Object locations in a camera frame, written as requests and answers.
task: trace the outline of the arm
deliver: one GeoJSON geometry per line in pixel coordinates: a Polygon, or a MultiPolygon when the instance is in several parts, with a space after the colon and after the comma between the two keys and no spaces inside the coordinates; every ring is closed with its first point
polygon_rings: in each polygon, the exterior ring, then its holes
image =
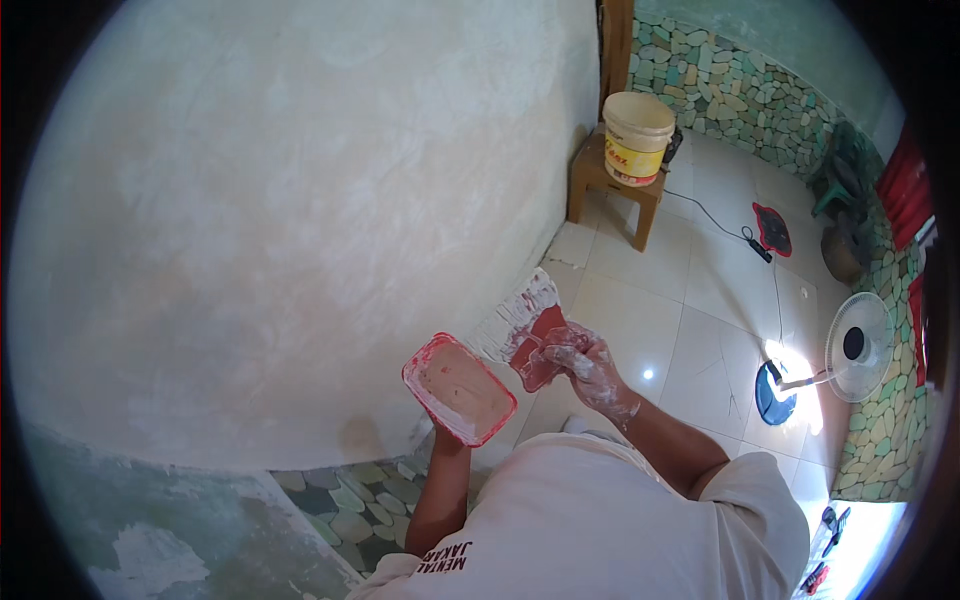
{"type": "Polygon", "coordinates": [[[543,357],[567,370],[577,397],[607,417],[674,490],[698,499],[730,461],[727,454],[709,436],[627,387],[616,372],[607,343],[595,334],[594,338],[586,353],[570,346],[549,346],[543,357]]]}
{"type": "Polygon", "coordinates": [[[423,557],[467,520],[470,449],[442,427],[436,427],[430,469],[407,529],[408,553],[423,557]]]}

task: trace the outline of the right hand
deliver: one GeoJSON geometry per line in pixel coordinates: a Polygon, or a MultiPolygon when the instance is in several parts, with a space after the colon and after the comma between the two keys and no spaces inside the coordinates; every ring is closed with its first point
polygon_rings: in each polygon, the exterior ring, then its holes
{"type": "MultiPolygon", "coordinates": [[[[569,325],[583,329],[574,322],[569,325]]],[[[590,334],[592,344],[586,352],[574,346],[547,346],[543,349],[543,358],[566,370],[581,402],[622,427],[639,410],[640,396],[620,378],[607,342],[592,331],[590,334]]]]}

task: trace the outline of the white t-shirt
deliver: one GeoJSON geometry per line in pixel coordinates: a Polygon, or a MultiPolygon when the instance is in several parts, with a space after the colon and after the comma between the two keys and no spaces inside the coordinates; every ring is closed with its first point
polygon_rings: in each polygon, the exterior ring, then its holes
{"type": "Polygon", "coordinates": [[[635,450],[542,434],[491,475],[464,528],[423,560],[383,557],[351,599],[787,598],[806,519],[767,453],[741,456],[700,501],[635,450]]]}

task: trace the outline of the red cloth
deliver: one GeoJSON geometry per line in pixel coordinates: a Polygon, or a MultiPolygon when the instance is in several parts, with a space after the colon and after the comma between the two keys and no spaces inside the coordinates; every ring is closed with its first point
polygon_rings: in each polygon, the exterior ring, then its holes
{"type": "Polygon", "coordinates": [[[876,194],[893,226],[894,246],[903,250],[926,220],[933,216],[924,155],[906,126],[876,183],[876,194]]]}
{"type": "Polygon", "coordinates": [[[907,288],[909,292],[910,312],[913,313],[913,336],[917,354],[917,386],[926,381],[926,359],[924,358],[924,324],[922,323],[921,303],[924,295],[924,274],[917,278],[907,288]]]}

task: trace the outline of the electric fan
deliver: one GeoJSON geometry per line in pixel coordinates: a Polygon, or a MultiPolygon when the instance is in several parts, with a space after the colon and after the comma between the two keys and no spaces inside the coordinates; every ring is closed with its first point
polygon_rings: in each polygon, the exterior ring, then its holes
{"type": "Polygon", "coordinates": [[[883,300],[861,292],[845,301],[827,334],[826,368],[797,381],[784,381],[789,371],[778,360],[767,360],[756,374],[756,408],[764,421],[779,425],[793,413],[797,390],[829,382],[847,402],[862,402],[883,383],[894,356],[894,323],[883,300]]]}

